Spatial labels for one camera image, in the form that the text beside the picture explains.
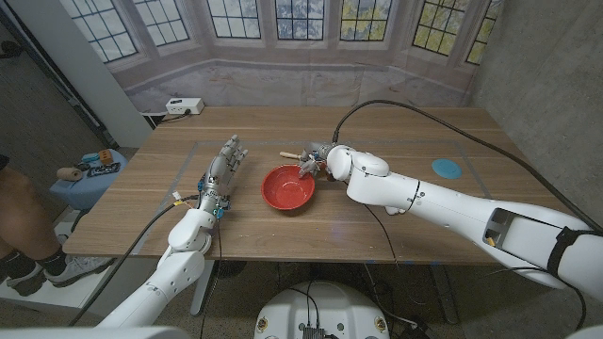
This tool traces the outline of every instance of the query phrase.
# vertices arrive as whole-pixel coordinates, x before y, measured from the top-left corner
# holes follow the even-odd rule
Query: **backdrop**
[[[501,0],[60,0],[140,112],[464,105]]]

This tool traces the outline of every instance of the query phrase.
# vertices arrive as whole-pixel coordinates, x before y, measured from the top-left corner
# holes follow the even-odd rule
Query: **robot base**
[[[305,293],[308,282],[293,288]],[[310,325],[307,328],[308,306],[306,295],[286,289],[279,293],[262,309],[255,322],[255,339],[286,338],[389,338],[389,331],[381,310],[360,292],[337,282],[317,281],[310,286]]]

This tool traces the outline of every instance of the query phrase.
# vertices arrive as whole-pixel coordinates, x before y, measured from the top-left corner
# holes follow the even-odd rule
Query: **robot forearm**
[[[557,271],[565,282],[603,301],[603,262],[596,259],[603,257],[603,237],[584,234],[561,252],[556,249],[562,232],[570,236],[589,232],[577,218],[542,206],[476,198],[405,177],[390,172],[382,159],[347,146],[332,149],[327,168],[336,180],[350,179],[347,193],[357,202],[385,206],[390,215],[408,212],[448,228],[506,267]],[[542,271],[517,273],[551,287],[565,287]]]

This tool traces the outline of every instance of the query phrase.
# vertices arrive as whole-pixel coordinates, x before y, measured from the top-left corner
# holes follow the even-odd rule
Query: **wall outlet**
[[[201,98],[171,98],[166,104],[168,114],[182,115],[190,109],[190,114],[201,114],[204,109],[204,101]]]

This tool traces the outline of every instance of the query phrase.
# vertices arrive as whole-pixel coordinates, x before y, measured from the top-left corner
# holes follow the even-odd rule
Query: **blue dot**
[[[457,163],[448,159],[433,160],[432,169],[446,179],[459,179],[463,173]]]

